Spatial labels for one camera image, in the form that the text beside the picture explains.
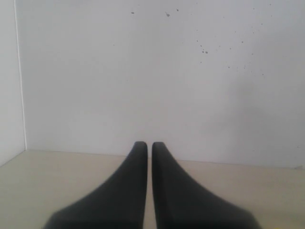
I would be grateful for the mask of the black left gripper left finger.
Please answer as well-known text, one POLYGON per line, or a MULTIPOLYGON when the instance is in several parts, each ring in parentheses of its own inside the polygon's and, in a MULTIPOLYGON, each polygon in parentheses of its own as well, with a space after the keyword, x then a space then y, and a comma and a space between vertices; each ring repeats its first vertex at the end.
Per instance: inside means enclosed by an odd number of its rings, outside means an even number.
POLYGON ((143 228, 148 176, 148 147, 134 143, 118 169, 98 188, 53 213, 46 229, 143 228))

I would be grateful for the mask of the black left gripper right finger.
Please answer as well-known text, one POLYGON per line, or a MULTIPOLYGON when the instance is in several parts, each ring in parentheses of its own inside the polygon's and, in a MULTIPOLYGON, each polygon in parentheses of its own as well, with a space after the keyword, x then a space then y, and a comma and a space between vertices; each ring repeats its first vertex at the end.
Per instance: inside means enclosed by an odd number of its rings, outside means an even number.
POLYGON ((258 229, 242 209, 205 189, 174 159, 165 143, 152 145, 152 191, 159 229, 258 229))

